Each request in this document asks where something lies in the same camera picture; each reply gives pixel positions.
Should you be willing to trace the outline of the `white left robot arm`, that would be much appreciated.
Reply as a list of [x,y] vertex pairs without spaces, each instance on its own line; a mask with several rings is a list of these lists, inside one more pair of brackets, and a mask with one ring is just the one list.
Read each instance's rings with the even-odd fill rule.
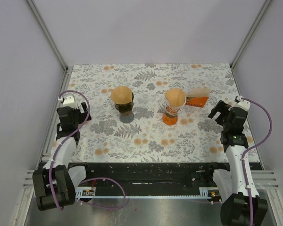
[[57,109],[59,123],[56,127],[57,147],[53,149],[50,159],[40,169],[33,172],[33,186],[39,210],[58,208],[75,202],[75,189],[81,184],[92,183],[93,175],[84,166],[68,169],[70,158],[80,140],[79,129],[90,121],[90,105],[81,103],[79,107],[67,106]]

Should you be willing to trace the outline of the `dark green dripper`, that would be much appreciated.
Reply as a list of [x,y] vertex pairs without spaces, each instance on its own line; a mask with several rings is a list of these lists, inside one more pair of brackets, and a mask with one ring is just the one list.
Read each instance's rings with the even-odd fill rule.
[[134,106],[133,101],[129,102],[127,104],[115,104],[115,108],[120,112],[120,113],[128,113],[130,111],[132,111]]

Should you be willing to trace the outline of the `orange glass carafe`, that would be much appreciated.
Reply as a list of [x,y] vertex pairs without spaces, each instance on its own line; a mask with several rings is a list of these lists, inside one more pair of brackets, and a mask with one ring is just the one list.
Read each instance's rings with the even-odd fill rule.
[[178,121],[178,112],[165,111],[162,116],[162,121],[169,126],[173,126]]

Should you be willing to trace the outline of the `brown paper coffee filter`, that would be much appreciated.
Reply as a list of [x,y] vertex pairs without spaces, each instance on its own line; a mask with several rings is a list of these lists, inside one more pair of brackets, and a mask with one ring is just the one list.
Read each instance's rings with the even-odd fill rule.
[[165,93],[165,98],[167,98],[170,101],[170,103],[174,105],[176,104],[179,105],[180,102],[183,101],[184,97],[186,97],[184,91],[179,88],[169,89]]

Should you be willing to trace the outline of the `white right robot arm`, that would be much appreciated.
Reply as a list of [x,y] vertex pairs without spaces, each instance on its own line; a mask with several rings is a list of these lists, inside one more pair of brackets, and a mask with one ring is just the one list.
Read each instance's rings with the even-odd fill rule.
[[255,187],[248,152],[251,150],[243,133],[252,101],[242,96],[235,105],[220,100],[211,110],[216,123],[222,126],[220,142],[223,145],[230,169],[215,169],[205,174],[206,183],[217,186],[222,199],[220,210],[224,226],[259,226],[268,210],[267,200],[261,199]]

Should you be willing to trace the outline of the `orange coffee filter pack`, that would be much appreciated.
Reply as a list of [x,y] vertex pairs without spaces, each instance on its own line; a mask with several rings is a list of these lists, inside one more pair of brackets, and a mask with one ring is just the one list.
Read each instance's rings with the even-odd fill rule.
[[210,95],[210,89],[209,88],[195,88],[186,95],[186,105],[194,106],[198,108],[203,108],[206,104],[209,95]]

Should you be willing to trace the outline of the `clear plastic dripper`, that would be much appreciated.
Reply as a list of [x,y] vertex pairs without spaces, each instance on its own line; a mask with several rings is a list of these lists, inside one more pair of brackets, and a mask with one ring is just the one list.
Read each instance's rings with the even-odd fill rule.
[[178,115],[179,110],[186,104],[186,98],[183,98],[183,101],[180,104],[172,104],[170,101],[165,98],[165,114],[169,117],[175,117]]

